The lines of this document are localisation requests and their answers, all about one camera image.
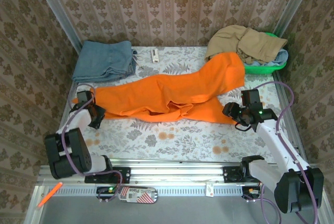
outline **wall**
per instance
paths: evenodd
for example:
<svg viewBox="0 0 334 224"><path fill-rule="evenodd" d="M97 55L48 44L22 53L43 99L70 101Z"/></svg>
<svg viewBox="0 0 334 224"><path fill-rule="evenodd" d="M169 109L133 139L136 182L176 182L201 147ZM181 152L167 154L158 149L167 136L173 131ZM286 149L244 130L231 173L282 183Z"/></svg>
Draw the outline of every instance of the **wall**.
<svg viewBox="0 0 334 224"><path fill-rule="evenodd" d="M273 31L288 0L60 0L80 39L206 45L233 24Z"/></svg>
<svg viewBox="0 0 334 224"><path fill-rule="evenodd" d="M295 92L292 108L310 162L318 163L334 208L334 0L303 0L283 37L282 73Z"/></svg>
<svg viewBox="0 0 334 224"><path fill-rule="evenodd" d="M0 223L21 223L77 55L45 0L0 0Z"/></svg>

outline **orange marker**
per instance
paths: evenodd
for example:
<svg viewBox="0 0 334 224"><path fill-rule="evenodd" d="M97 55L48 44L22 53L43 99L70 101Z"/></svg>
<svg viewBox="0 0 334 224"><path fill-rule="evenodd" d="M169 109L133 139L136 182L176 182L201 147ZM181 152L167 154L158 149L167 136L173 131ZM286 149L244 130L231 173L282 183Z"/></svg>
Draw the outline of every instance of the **orange marker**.
<svg viewBox="0 0 334 224"><path fill-rule="evenodd" d="M59 182L47 195L44 197L43 200L38 204L38 207L43 206L57 191L59 188L61 188L63 185L62 182Z"/></svg>

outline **green basket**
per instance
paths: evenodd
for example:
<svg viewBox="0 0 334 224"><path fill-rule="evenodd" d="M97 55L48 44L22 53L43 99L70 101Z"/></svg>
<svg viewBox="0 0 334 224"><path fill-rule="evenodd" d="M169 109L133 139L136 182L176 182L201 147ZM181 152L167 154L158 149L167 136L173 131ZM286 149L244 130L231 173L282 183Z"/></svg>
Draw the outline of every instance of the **green basket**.
<svg viewBox="0 0 334 224"><path fill-rule="evenodd" d="M277 37L275 34L266 32L267 35ZM247 74L272 74L276 70L280 70L286 66L286 62L280 66L245 66Z"/></svg>

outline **blue cloth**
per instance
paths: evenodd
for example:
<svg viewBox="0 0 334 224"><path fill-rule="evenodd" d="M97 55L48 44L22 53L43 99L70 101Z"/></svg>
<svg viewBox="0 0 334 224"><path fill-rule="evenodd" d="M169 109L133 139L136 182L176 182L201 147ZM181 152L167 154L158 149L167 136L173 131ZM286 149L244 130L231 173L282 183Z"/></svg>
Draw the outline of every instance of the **blue cloth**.
<svg viewBox="0 0 334 224"><path fill-rule="evenodd" d="M75 82L114 81L136 70L130 41L103 44L85 41L72 80Z"/></svg>
<svg viewBox="0 0 334 224"><path fill-rule="evenodd" d="M261 65L260 63L258 63L257 61L254 61L254 62L253 62L252 64L250 64L250 65L247 65L247 64L245 64L245 65L246 65L246 66L281 66L281 65L283 65L285 62L287 62L288 57L289 57L289 54L288 54L287 50L285 50L285 49L281 49L281 50L278 52L278 54L277 54L277 56L276 56L276 58L275 58L274 61L271 61L271 62L262 64L262 65Z"/></svg>

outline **orange cloth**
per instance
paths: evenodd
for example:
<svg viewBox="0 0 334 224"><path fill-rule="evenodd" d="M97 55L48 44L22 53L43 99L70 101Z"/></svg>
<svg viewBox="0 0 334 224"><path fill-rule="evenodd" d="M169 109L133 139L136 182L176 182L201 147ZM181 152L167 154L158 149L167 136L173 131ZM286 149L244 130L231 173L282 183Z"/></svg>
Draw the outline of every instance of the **orange cloth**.
<svg viewBox="0 0 334 224"><path fill-rule="evenodd" d="M172 122L182 118L230 123L217 95L244 85L245 68L236 53L214 56L198 72L154 75L129 84L96 89L106 119Z"/></svg>

